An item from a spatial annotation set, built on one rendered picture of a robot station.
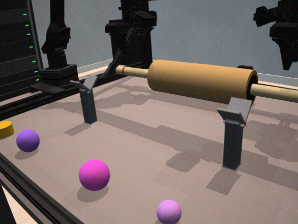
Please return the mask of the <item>pink sphere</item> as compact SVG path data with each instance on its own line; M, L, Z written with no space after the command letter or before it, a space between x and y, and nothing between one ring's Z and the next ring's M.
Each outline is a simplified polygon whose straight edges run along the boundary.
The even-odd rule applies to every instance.
M157 207L157 218L162 224L176 224L182 215L179 204L172 200L165 200Z
M110 171L108 166L100 160L85 162L79 171L79 180L82 186L91 191L103 189L109 182Z

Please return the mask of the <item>yellow short cylinder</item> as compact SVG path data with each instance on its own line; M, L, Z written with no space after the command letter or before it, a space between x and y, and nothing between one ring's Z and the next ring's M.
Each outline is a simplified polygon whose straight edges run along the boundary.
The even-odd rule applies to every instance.
M0 122L0 139L10 137L14 134L14 129L11 121Z

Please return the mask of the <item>tan collared bar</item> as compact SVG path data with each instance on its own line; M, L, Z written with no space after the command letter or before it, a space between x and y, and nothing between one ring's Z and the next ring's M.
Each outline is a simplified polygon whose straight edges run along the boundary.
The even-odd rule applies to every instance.
M149 69L117 66L120 75L147 78L153 91L229 104L256 96L298 103L298 91L258 85L256 70L155 60ZM251 106L252 106L251 105Z

